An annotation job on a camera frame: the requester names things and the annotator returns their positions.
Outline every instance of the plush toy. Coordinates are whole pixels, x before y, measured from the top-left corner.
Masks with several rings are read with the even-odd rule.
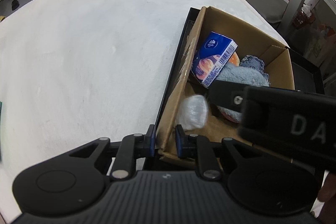
[[[235,52],[232,54],[231,58],[229,59],[229,62],[235,65],[236,67],[239,66],[240,60]]]
[[[228,62],[223,67],[216,80],[242,83],[247,85],[269,86],[269,75],[264,72],[264,62],[259,58],[247,55],[237,67],[233,62]],[[241,122],[241,113],[217,106],[222,115],[229,121]]]

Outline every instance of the white bedsheet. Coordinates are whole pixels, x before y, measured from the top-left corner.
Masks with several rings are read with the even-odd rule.
[[[245,0],[33,0],[0,23],[0,212],[23,169],[154,123],[190,7],[212,5],[286,42]]]

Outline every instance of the tissue box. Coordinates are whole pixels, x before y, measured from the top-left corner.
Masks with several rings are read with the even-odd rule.
[[[231,38],[211,32],[194,55],[192,74],[204,87],[209,87],[237,47]]]

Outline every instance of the black slipper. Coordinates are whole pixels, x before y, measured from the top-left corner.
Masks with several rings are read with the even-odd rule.
[[[17,0],[12,1],[12,11],[17,9],[20,6],[20,3]]]

